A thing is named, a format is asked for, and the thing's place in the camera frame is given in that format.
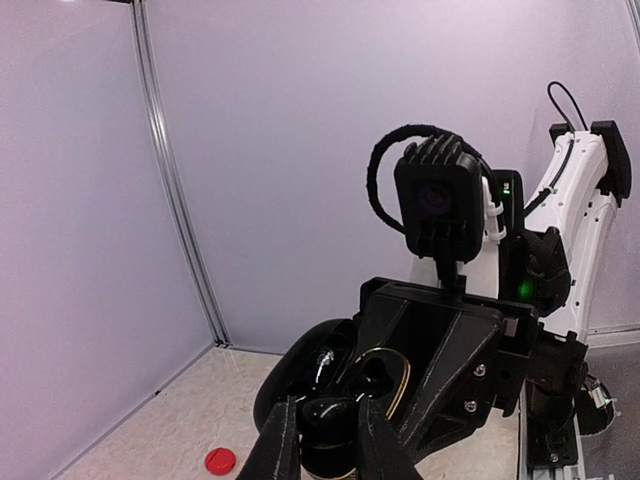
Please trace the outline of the red earbud charging case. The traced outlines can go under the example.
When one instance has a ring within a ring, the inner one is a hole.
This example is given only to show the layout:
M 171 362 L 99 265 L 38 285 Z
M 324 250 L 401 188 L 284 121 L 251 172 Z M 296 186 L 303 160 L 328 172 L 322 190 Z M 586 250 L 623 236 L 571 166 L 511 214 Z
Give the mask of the red earbud charging case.
M 224 447 L 211 450 L 205 457 L 206 470 L 216 476 L 224 476 L 233 471 L 237 464 L 235 453 Z

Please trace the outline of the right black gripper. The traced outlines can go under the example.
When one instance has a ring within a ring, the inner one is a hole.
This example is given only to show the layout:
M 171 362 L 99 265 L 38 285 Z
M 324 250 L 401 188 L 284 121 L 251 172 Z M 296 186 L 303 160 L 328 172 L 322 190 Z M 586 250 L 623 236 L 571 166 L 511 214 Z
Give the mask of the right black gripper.
M 527 304 L 375 277 L 360 288 L 351 380 L 409 380 L 394 418 L 411 458 L 513 413 L 541 326 Z

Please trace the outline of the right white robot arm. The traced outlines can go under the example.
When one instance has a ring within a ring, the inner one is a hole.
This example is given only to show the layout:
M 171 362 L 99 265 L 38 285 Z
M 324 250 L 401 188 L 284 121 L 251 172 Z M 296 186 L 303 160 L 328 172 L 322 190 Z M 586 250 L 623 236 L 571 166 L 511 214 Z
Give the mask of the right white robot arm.
M 452 132 L 406 125 L 375 145 L 371 206 L 419 273 L 361 290 L 363 454 L 418 460 L 522 404 L 531 463 L 576 455 L 587 303 L 631 165 L 614 121 L 550 133 L 555 153 L 530 201 L 517 172 L 491 169 Z

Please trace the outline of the small black case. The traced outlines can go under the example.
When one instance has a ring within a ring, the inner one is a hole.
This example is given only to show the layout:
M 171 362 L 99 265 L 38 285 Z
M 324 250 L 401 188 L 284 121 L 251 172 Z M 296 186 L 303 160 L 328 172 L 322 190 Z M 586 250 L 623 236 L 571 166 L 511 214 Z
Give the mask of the small black case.
M 359 407 L 361 400 L 370 398 L 391 419 L 409 384 L 409 380 L 351 380 L 349 367 L 357 336 L 357 323 L 352 319 L 314 326 L 279 360 L 254 402 L 254 424 L 260 434 L 274 405 L 289 396 L 295 399 L 300 467 L 316 479 L 346 479 L 356 473 L 357 431 L 345 444 L 326 447 L 308 442 L 298 428 L 301 407 L 323 397 L 346 397 Z

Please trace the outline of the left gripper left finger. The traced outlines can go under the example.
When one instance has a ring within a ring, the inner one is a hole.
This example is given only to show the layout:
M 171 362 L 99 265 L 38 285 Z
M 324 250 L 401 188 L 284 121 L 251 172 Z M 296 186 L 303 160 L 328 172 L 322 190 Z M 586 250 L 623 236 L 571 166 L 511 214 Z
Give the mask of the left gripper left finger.
M 272 408 L 243 468 L 247 480 L 300 478 L 299 433 L 296 401 L 289 396 Z

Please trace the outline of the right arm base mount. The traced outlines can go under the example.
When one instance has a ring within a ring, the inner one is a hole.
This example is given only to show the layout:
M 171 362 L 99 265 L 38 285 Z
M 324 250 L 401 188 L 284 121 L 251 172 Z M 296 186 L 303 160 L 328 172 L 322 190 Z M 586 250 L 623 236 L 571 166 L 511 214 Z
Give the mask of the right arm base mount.
M 571 332 L 538 338 L 524 383 L 525 463 L 530 470 L 575 465 L 579 436 L 604 432 L 613 422 L 615 401 L 589 373 L 588 347 Z

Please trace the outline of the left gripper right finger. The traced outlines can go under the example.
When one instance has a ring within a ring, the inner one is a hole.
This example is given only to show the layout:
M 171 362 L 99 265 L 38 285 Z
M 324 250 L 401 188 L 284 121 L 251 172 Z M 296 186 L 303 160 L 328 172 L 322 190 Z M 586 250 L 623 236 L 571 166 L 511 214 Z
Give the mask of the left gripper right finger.
M 370 398 L 359 402 L 356 473 L 364 480 L 421 480 L 385 414 Z

